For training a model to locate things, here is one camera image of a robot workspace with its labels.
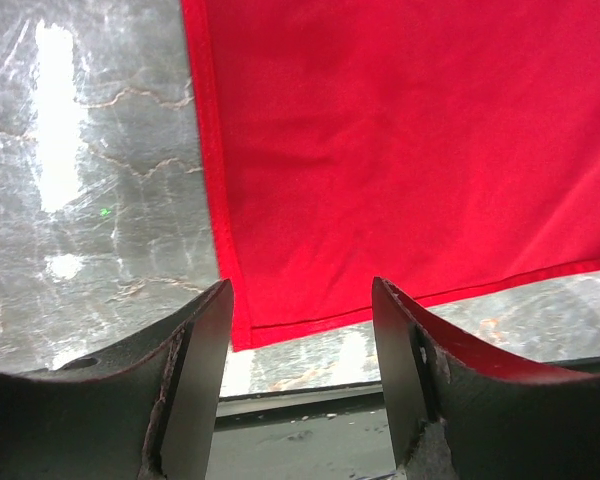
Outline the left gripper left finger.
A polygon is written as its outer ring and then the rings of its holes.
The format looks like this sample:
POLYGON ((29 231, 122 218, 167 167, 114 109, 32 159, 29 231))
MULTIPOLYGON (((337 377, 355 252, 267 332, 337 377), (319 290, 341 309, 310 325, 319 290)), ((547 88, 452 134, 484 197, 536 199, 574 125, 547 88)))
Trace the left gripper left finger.
POLYGON ((234 293, 175 313, 56 370, 0 372, 0 479, 202 479, 234 293))

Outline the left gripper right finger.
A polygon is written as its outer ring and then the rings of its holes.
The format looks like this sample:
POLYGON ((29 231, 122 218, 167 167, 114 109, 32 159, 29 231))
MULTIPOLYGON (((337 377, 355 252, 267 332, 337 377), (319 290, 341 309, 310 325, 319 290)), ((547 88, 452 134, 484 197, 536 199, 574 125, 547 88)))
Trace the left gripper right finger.
POLYGON ((460 479, 600 479, 600 357, 523 358, 382 278, 372 310, 397 464, 443 445, 460 479))

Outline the red cloth napkin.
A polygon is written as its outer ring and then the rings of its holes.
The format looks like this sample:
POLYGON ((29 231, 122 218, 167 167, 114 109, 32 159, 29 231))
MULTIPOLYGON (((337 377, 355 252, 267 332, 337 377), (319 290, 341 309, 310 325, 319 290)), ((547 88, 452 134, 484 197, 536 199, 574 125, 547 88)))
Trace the red cloth napkin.
POLYGON ((600 270, 600 1, 186 1, 246 350, 600 270))

